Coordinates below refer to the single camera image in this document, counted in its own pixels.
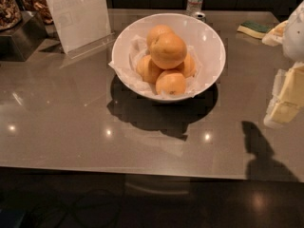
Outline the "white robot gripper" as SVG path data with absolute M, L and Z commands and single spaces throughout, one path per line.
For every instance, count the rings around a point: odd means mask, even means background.
M 262 38 L 262 43 L 275 47 L 282 44 L 284 54 L 296 63 L 276 76 L 264 124 L 279 128 L 292 121 L 304 107 L 304 1 L 285 20 Z

